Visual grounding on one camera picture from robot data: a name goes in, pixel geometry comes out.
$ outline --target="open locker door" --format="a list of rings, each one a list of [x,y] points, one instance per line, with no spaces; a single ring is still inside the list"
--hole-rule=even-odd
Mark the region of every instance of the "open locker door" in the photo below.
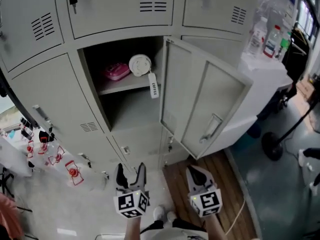
[[[252,81],[217,57],[164,37],[160,122],[199,159],[237,111]]]

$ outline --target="tile floor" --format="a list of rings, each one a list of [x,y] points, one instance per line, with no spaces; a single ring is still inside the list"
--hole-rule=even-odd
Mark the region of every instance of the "tile floor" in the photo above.
[[[114,208],[112,180],[104,191],[90,193],[70,188],[45,172],[35,172],[31,178],[17,176],[12,184],[18,205],[33,210],[22,214],[30,236],[40,240],[100,240],[125,233],[126,220]],[[150,206],[141,228],[153,222],[156,206],[162,204],[168,210],[173,207],[162,171],[147,174],[146,190]]]
[[[269,131],[283,135],[307,109],[295,96],[287,109],[259,123],[262,135]],[[253,201],[263,240],[301,240],[320,225],[320,191],[312,197],[308,187],[320,172],[320,161],[307,159],[314,170],[310,172],[301,169],[293,156],[299,149],[320,148],[320,134],[307,117],[285,143],[288,151],[279,161],[267,158],[260,138],[253,140],[246,134],[230,148]]]

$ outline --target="white round object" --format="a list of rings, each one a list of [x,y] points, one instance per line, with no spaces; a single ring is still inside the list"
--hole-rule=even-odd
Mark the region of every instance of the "white round object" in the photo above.
[[[141,77],[150,71],[151,60],[144,54],[137,54],[130,59],[129,68],[136,77]]]

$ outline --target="pink container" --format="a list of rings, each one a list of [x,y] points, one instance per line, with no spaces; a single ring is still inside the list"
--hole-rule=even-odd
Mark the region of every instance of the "pink container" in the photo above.
[[[129,75],[130,72],[129,66],[124,63],[116,63],[107,66],[106,69],[102,71],[103,75],[112,81],[119,81]]]

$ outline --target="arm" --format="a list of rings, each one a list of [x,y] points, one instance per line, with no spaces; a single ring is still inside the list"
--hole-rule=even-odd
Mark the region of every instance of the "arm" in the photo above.
[[[209,240],[227,240],[225,232],[215,214],[205,218],[205,227]]]
[[[140,240],[141,217],[128,219],[124,240]]]

